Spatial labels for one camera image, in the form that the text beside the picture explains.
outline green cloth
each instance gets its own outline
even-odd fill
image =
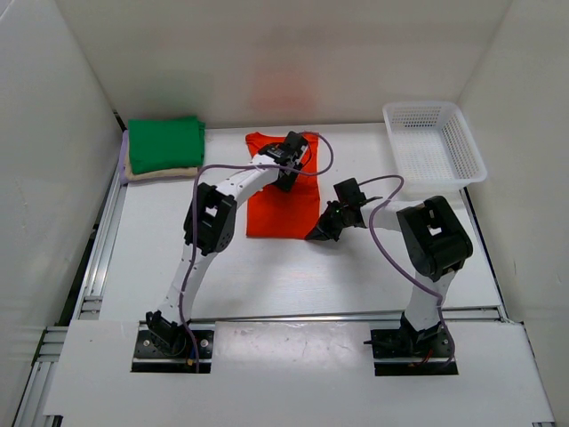
[[[204,164],[205,124],[197,117],[129,120],[128,130],[135,175]]]

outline beige cloth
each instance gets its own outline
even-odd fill
[[[173,169],[164,169],[163,171],[146,172],[135,175],[132,173],[131,158],[129,157],[129,148],[131,141],[129,139],[126,144],[126,153],[124,154],[124,176],[128,181],[152,180],[154,178],[166,178],[174,176],[196,176],[196,167],[176,167]]]

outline white plastic basket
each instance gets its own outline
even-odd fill
[[[448,192],[486,178],[474,138],[452,102],[392,102],[383,117],[405,192]]]

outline red cloth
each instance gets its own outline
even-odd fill
[[[309,149],[302,159],[302,171],[313,173],[317,171],[318,137],[304,135],[304,138],[309,142]],[[265,145],[284,140],[285,137],[260,133],[249,133],[245,137],[252,157]],[[288,193],[268,185],[249,199],[246,234],[249,238],[304,239],[316,225],[319,215],[318,179],[299,175]]]

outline wall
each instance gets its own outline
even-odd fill
[[[515,0],[461,96],[488,167],[471,196],[509,311],[569,425],[569,2]]]
[[[114,171],[120,130],[55,3],[0,6],[0,425],[11,425]]]
[[[510,0],[57,0],[124,119],[377,122],[456,101]]]

